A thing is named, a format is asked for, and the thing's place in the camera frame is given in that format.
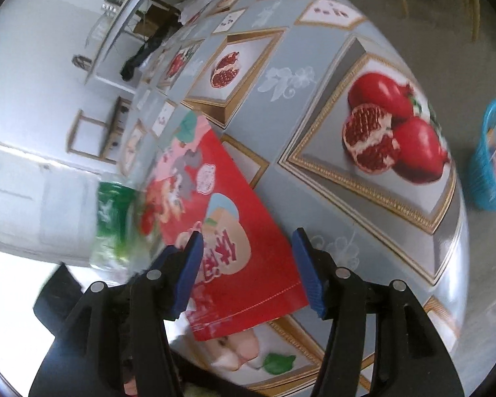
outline plastic basket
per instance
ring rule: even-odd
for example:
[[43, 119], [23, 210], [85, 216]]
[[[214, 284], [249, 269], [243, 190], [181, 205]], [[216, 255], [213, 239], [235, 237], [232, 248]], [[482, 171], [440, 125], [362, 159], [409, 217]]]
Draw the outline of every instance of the plastic basket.
[[496, 125], [496, 100], [483, 118], [481, 139], [469, 165], [469, 190], [477, 207], [496, 210], [496, 179], [487, 146], [487, 131]]

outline concrete floor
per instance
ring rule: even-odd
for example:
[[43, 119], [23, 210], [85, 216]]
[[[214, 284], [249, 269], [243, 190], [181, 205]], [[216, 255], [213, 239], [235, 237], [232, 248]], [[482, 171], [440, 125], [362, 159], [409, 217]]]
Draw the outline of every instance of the concrete floor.
[[[437, 112], [464, 187], [487, 105], [496, 97], [496, 14], [481, 1], [481, 29], [471, 43], [462, 0], [351, 0], [413, 70]], [[476, 210], [464, 189], [470, 229], [467, 315], [454, 362], [466, 395], [496, 362], [496, 213]]]

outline red snack bag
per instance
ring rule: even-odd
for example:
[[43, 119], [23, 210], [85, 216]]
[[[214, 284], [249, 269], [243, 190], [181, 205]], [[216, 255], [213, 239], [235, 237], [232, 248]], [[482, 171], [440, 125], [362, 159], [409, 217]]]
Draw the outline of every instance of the red snack bag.
[[204, 258], [186, 311], [194, 337], [233, 334], [307, 304], [290, 244], [223, 149], [204, 116], [190, 112], [147, 187], [166, 244], [193, 230]]

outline pomegranate print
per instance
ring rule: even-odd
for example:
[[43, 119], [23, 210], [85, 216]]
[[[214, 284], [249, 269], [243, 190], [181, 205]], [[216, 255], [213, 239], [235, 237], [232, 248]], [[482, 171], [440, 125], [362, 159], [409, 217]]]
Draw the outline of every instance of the pomegranate print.
[[425, 120], [412, 116], [393, 130], [393, 137], [400, 145], [399, 160], [393, 167], [397, 175], [414, 184], [427, 184], [441, 178], [450, 158]]
[[361, 75], [348, 94], [349, 108], [373, 103], [393, 116], [393, 123], [414, 116], [413, 90], [409, 84], [399, 85], [392, 78], [376, 72]]
[[393, 136], [392, 116], [374, 104], [353, 109], [345, 121], [342, 139], [358, 168], [378, 175], [399, 159], [400, 146]]
[[241, 70], [241, 65], [238, 62], [239, 52], [230, 52], [218, 62], [217, 67], [212, 73], [212, 87], [224, 88], [228, 86], [235, 76]]
[[173, 61], [169, 66], [169, 70], [167, 71], [167, 78], [168, 79], [172, 78], [175, 74], [177, 74], [178, 70], [180, 70], [183, 64], [184, 64], [184, 56], [182, 53], [179, 53], [176, 55], [176, 57], [173, 58]]

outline screw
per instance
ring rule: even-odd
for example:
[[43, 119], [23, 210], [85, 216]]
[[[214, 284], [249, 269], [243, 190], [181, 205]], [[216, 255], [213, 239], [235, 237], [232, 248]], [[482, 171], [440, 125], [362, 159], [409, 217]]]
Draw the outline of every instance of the screw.
[[393, 288], [402, 292], [406, 289], [406, 284], [403, 281], [393, 281]]
[[344, 267], [340, 267], [336, 269], [336, 275], [341, 279], [347, 279], [351, 275], [351, 272]]
[[147, 272], [147, 279], [150, 280], [150, 281], [156, 281], [157, 279], [160, 278], [160, 276], [162, 275], [162, 272], [160, 272], [160, 270], [149, 270]]
[[104, 288], [104, 283], [103, 282], [94, 282], [92, 285], [90, 285], [90, 291], [93, 293], [98, 293], [102, 291]]

